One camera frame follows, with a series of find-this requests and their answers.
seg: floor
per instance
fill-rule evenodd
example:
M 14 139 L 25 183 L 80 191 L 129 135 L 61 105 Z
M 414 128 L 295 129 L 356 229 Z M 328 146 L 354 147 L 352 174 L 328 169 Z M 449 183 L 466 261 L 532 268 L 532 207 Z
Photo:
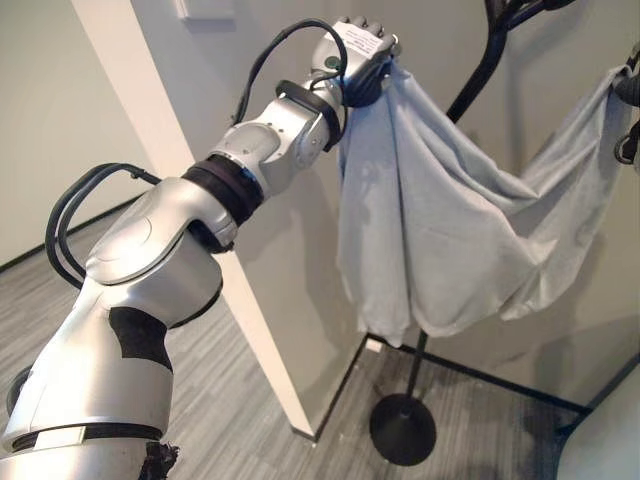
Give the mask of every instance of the floor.
M 74 251 L 86 252 L 109 221 L 75 234 Z M 0 275 L 0 398 L 62 322 L 75 294 L 44 253 Z M 214 312 L 168 335 L 175 387 L 165 439 L 181 447 L 170 479 L 553 479 L 554 430 L 575 414 L 428 362 L 417 394 L 436 420 L 435 450 L 415 467 L 381 458 L 369 439 L 369 412 L 382 396 L 403 390 L 411 364 L 409 355 L 388 347 L 362 352 L 313 444 L 292 433 L 226 306 Z M 6 421 L 0 408 L 0 428 Z

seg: black metal stand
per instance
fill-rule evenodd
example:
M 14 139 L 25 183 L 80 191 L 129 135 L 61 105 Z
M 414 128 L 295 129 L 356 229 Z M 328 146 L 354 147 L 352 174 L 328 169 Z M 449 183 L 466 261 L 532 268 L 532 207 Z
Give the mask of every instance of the black metal stand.
M 429 409 L 413 397 L 427 334 L 420 332 L 406 393 L 384 397 L 371 413 L 369 433 L 380 455 L 396 465 L 417 465 L 436 444 L 436 422 Z
M 489 36 L 484 56 L 447 112 L 457 122 L 495 71 L 507 42 L 507 33 L 543 10 L 562 8 L 574 0 L 485 0 Z M 384 397 L 369 419 L 373 444 L 396 465 L 417 465 L 433 451 L 436 424 L 429 409 L 413 397 L 427 334 L 420 332 L 406 393 Z

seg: silver robotic arm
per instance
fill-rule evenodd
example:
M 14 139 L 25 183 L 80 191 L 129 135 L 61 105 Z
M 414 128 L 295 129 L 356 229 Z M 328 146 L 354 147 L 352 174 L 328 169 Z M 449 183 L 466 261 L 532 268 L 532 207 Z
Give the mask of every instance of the silver robotic arm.
M 334 28 L 348 52 L 342 85 L 319 80 L 339 61 L 328 36 L 305 82 L 281 82 L 259 117 L 231 127 L 207 160 L 138 199 L 94 246 L 77 301 L 33 365 L 2 436 L 12 454 L 0 460 L 1 479 L 166 478 L 177 456 L 160 443 L 173 383 L 167 329 L 215 303 L 222 274 L 211 254 L 232 248 L 255 209 L 337 142 L 342 107 L 380 96 L 397 39 L 362 17 Z

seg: round black base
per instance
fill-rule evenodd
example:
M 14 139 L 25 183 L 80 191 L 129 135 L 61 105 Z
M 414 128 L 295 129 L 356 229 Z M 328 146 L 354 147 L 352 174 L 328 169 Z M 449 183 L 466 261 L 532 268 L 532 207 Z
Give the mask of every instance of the round black base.
M 417 465 L 436 444 L 436 423 L 419 400 L 404 393 L 384 397 L 371 412 L 371 440 L 395 465 Z

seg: gray fabric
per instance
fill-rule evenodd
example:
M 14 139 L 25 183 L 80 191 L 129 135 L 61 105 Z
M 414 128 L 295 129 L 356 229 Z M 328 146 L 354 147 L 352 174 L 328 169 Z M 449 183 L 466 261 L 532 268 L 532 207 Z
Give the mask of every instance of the gray fabric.
M 338 265 L 361 330 L 398 345 L 410 319 L 453 335 L 545 308 L 574 281 L 618 172 L 629 108 L 611 70 L 520 178 L 501 171 L 394 66 L 341 142 Z

